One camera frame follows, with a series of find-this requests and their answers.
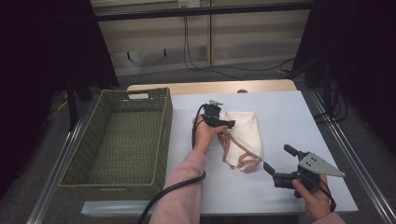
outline wicker basket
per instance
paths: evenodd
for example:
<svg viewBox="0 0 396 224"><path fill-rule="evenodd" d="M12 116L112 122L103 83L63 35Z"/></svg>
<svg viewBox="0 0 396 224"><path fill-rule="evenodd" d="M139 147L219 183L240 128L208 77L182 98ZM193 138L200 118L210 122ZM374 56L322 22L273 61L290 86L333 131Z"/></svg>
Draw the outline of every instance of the wicker basket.
<svg viewBox="0 0 396 224"><path fill-rule="evenodd" d="M83 201L151 199L165 180L172 113L167 88L102 91L59 187Z"/></svg>

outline cable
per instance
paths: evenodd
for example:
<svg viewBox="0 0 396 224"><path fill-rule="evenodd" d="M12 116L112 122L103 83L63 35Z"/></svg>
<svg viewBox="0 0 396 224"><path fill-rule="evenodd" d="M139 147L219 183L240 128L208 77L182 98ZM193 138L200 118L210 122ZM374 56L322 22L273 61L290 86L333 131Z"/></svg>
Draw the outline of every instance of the cable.
<svg viewBox="0 0 396 224"><path fill-rule="evenodd" d="M206 177L206 172L204 172L204 174L201 175L201 176L198 176L198 177L195 177L195 178L193 178L193 179L189 179L189 180L185 180L185 181L179 182L179 183L177 183L177 184L175 184L175 185L172 185L172 186L169 187L169 188L163 189L163 191L161 191L159 194L157 194L157 195L148 203L148 205L146 206L146 209L143 211L142 215L140 216L139 220L137 221L137 224L143 223L143 220L145 219L145 217L146 217L146 215L148 214L149 209L152 207L152 205L154 205L156 202L158 202L158 201L159 201L163 196L165 196L167 193L172 192L172 191L175 190L175 189L180 189L180 188L186 187L186 186L188 186L188 185L190 185L190 184L197 183L197 182L199 182L199 181L205 179L205 177Z"/></svg>
<svg viewBox="0 0 396 224"><path fill-rule="evenodd" d="M341 114L341 103L340 103L340 100L339 100L339 94L340 93L341 93L341 97L343 98L343 101L344 101L345 113L344 113L343 117L341 117L340 119L337 119L337 117ZM333 119L326 119L326 120L322 120L322 121L316 121L316 124L323 124L323 123L328 123L328 122L335 123L335 122L339 122L339 121L342 121L342 120L347 118L347 115L348 115L347 98L345 97L344 93L340 90L339 87L337 88L336 94L334 96L336 96L336 98L335 98L335 102L334 102L334 104L332 106L332 111L335 109L335 106L338 105L337 114L332 116ZM322 116L324 116L326 114L329 114L329 111L325 111L324 113L320 113L318 115L315 115L314 119L317 120L317 119L319 119L320 117L322 117Z"/></svg>
<svg viewBox="0 0 396 224"><path fill-rule="evenodd" d="M318 183L316 183L315 181L313 181L312 179L308 178L305 175L300 175L300 177L302 177L303 179L309 181L311 184L315 185L315 187L317 187L320 191L322 191L329 199L330 199L330 211L333 212L335 210L335 207L337 206L337 204L335 203L334 198L332 197L332 194L330 193L330 189L329 186L320 179L320 181L323 183L323 185L326 187L326 189L328 191L326 191L323 187L321 187Z"/></svg>
<svg viewBox="0 0 396 224"><path fill-rule="evenodd" d="M196 129L197 129L198 125L199 125L202 121L204 121L204 120L202 119L202 120L200 120L200 121L198 122L199 113L201 112L201 109L204 108L204 107L205 107L205 105L201 105L201 106L199 107L198 111L197 111L197 115L195 116L194 124L193 124L193 126L192 126L192 140L191 140L191 141L192 141L192 142L191 142L191 143L192 143L192 147L195 146L195 133L196 133ZM152 207L152 205L154 205L156 202L158 202L158 201L159 201L163 196L165 196L167 193L169 193L169 192L171 192L171 191L173 191L173 190L175 190L175 189L180 189L180 188L186 187L186 186L188 186L188 185L190 185L190 184L194 184L194 183L197 183L197 182L199 182L199 181L202 181L202 180L205 179L205 177L206 177L206 172L204 172L201 176L198 176L198 177L195 177L195 178L192 178L192 179L188 179L188 180L185 180L185 181L181 181L181 182L176 183L176 184L174 184L174 185L172 185L172 186L170 186L170 187L168 187L168 188L166 188L166 189L163 189L160 193L158 193L158 194L148 203L148 205L146 206L146 208L145 208L145 210L143 211L142 215L140 216L139 220L137 221L137 224L143 223L143 220L145 219L145 217L146 217L146 215L148 214L148 212L149 212L150 208Z"/></svg>
<svg viewBox="0 0 396 224"><path fill-rule="evenodd" d="M283 74L284 72L285 72L285 73L290 73L290 72L291 72L290 70L288 70L288 72L286 72L286 70L283 70L282 67L283 67L283 64L288 63L289 61L293 61L293 60L295 60L295 57L292 57L292 58L287 59L285 62L283 62L283 63L280 65L280 67L279 67L279 78L278 78L278 79L282 79L282 74Z"/></svg>
<svg viewBox="0 0 396 224"><path fill-rule="evenodd" d="M187 62L186 62L186 47L187 47L187 52L188 52L188 56L189 56L189 59L190 59L190 64L192 65L192 67L189 67L187 65ZM239 77L233 77L233 76L230 76L228 74L225 74L225 73L222 73L222 72L219 72L219 71L215 71L215 70L209 70L209 69L211 69L211 68L230 68L230 69L237 69L237 70L243 70L243 71L249 71L249 72L264 72L264 71L270 71L270 70L276 69L278 67L281 67L285 63L293 61L295 59L295 57L289 58L286 61L284 61L281 64L276 65L274 67L264 68L264 69L247 69L247 68L240 68L240 67L233 67L233 66L226 66L226 65L215 65L215 66L208 66L208 67L199 68L199 67L195 66L195 64L192 62L192 59L191 59L190 40L189 40L189 25L188 25L188 22L187 22L187 17L184 17L184 52L183 52L183 59L184 59L184 64L191 71L204 71L204 70L206 70L208 72L218 73L218 74L224 75L226 77L231 77L231 78L238 79L238 80L244 80L244 79L239 78Z"/></svg>

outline pink sleeve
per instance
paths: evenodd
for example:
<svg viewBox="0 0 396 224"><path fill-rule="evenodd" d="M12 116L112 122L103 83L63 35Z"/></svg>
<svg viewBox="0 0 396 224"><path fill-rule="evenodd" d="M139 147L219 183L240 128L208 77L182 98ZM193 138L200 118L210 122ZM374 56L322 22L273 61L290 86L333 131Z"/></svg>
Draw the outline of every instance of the pink sleeve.
<svg viewBox="0 0 396 224"><path fill-rule="evenodd" d="M205 164L205 154L193 150L169 175L164 188L202 175ZM150 223L199 223L201 196L202 182L169 192L158 201Z"/></svg>
<svg viewBox="0 0 396 224"><path fill-rule="evenodd" d="M345 221L343 219L340 218L340 216L338 216L338 214L336 214L335 212L330 213L329 215L327 215L326 217L323 217L315 222L313 222L312 224L345 224Z"/></svg>

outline metal rail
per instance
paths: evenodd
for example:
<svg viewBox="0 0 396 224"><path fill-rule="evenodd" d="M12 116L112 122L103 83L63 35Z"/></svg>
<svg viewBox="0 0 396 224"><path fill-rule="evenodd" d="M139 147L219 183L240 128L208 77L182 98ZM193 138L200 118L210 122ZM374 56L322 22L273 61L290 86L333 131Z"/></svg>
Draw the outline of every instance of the metal rail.
<svg viewBox="0 0 396 224"><path fill-rule="evenodd" d="M96 13L93 16L62 16L62 17L52 18L51 20L55 22L127 21L127 20L169 18L169 17L307 10L307 9L311 9L313 5L314 5L313 2L298 2L298 3L241 6L241 7L172 8L172 9L137 11L137 12Z"/></svg>
<svg viewBox="0 0 396 224"><path fill-rule="evenodd" d="M78 139L78 134L81 131L83 118L87 114L88 106L85 104L81 108L82 116L81 119L78 120L74 130L69 132L64 142L64 146L62 147L61 153L59 154L58 160L55 162L52 171L49 175L49 178L44 186L43 190L38 197L37 202L35 203L35 207L32 210L29 218L26 221L26 224L39 224L43 221L44 216L46 215L47 209L50 206L51 199L55 190L58 188L58 183L61 179L61 176L66 168L67 163L70 161L73 149L73 145Z"/></svg>
<svg viewBox="0 0 396 224"><path fill-rule="evenodd" d="M349 141L347 140L346 136L344 135L343 131L341 130L335 119L329 117L325 113L326 109L324 108L323 99L321 98L320 94L317 91L311 91L311 95L319 111L323 113L323 116L330 130L332 131L335 140L338 142L340 148L346 155L346 158L349 161L352 169L355 171L359 181L361 182L370 199L372 200L384 223L396 223L396 216L393 211L394 209L389 204L387 198L385 197L379 186L375 183L370 174L367 172L363 163L359 159L359 156L356 154L352 145L350 145Z"/></svg>

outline person's left hand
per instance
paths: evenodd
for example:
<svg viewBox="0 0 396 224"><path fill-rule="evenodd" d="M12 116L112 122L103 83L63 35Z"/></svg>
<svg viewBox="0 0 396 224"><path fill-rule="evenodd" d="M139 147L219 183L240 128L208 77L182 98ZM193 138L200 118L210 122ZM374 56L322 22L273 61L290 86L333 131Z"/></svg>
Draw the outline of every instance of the person's left hand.
<svg viewBox="0 0 396 224"><path fill-rule="evenodd" d="M222 133L228 128L227 125L212 128L206 124L201 115L198 117L197 125L194 150L199 150L205 154L210 144L215 140L216 134Z"/></svg>
<svg viewBox="0 0 396 224"><path fill-rule="evenodd" d="M320 175L320 179L322 182L319 185L326 189L326 175ZM317 189L314 192L309 192L298 179L294 179L292 184L305 199L305 212L311 223L330 214L330 199L321 190Z"/></svg>

